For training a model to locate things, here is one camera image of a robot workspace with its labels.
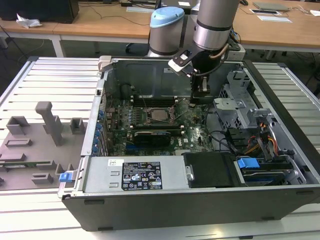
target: gray floor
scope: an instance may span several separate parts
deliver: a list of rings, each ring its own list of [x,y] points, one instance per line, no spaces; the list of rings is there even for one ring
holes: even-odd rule
[[[42,45],[41,39],[15,38],[14,41],[22,49],[24,53],[28,53],[33,49],[37,49]],[[147,54],[146,44],[134,44],[131,48],[131,54],[125,52],[126,43],[100,42],[100,53],[95,53],[94,44],[87,41],[64,41],[63,42],[66,56],[74,58],[98,58],[101,55],[113,56],[144,56]],[[293,71],[299,79],[306,83],[315,71],[315,65],[318,66],[320,55],[315,53],[316,63],[311,53],[301,52],[298,55],[294,52],[288,52],[287,56],[282,56],[281,52],[277,52],[272,60],[266,60],[263,50],[247,50],[245,59],[254,62],[270,62],[285,63],[291,71]],[[7,88],[11,80],[16,76],[26,59],[17,49],[13,42],[8,43],[8,49],[0,50],[0,94]],[[51,41],[44,40],[41,48],[32,51],[28,56],[55,57],[55,52]],[[318,81],[312,77],[308,83],[308,88],[313,92],[317,88]]]

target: circuit board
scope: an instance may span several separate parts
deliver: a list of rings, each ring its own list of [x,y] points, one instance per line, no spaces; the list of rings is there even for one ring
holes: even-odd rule
[[[206,105],[189,107],[186,98],[176,99],[171,107],[135,107],[130,101],[108,99],[105,112],[107,132],[111,139],[109,156],[172,156],[185,152],[213,151],[205,130]],[[157,128],[162,125],[183,128],[179,136],[171,136],[166,146],[137,147],[135,127]]]

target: motherboard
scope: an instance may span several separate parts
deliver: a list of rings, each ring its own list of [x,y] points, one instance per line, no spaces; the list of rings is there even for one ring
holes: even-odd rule
[[[102,109],[107,156],[213,151],[212,138],[205,128],[207,105],[190,106],[183,97],[120,100],[110,96]]]

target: power supply label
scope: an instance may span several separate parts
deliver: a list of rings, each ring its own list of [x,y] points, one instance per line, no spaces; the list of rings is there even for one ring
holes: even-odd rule
[[[160,162],[124,162],[121,188],[124,191],[162,189]]]

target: desk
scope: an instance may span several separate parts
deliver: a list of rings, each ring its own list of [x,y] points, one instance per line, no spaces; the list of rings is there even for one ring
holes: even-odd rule
[[[262,49],[294,52],[320,52],[320,17],[306,15],[297,9],[289,11],[292,23],[261,21],[250,9],[256,9],[254,0],[248,6],[240,6],[234,20],[234,29],[241,36],[246,49]],[[319,3],[284,0],[263,0],[263,2],[281,3],[288,7],[301,5],[306,10],[320,9]],[[64,57],[61,40],[91,42],[147,43],[149,36],[150,13],[127,12],[125,7],[93,6],[100,16],[87,3],[81,3],[79,14],[73,24],[45,22],[42,27],[25,29],[14,21],[2,21],[0,24],[15,38],[50,39],[57,57]]]
[[[238,9],[233,24],[235,31],[241,36],[241,43],[245,49],[320,52],[319,17],[292,9],[286,12],[287,18],[292,23],[261,21],[256,14],[251,14],[250,9],[257,9],[253,5],[254,1],[249,0],[248,6],[239,7],[241,10]],[[262,2],[280,3],[289,8],[300,5],[305,10],[320,9],[320,4],[315,2],[283,0],[263,0]]]
[[[90,5],[87,3],[81,3],[80,5],[78,16],[72,24],[43,22],[41,27],[26,29],[19,26],[15,21],[0,20],[0,25],[13,38],[51,40],[57,57],[65,57],[61,40],[148,43],[151,13],[127,12],[127,8],[120,5],[93,6],[92,8],[87,6]],[[100,19],[95,10],[102,17],[113,17]],[[6,36],[0,29],[0,37]]]

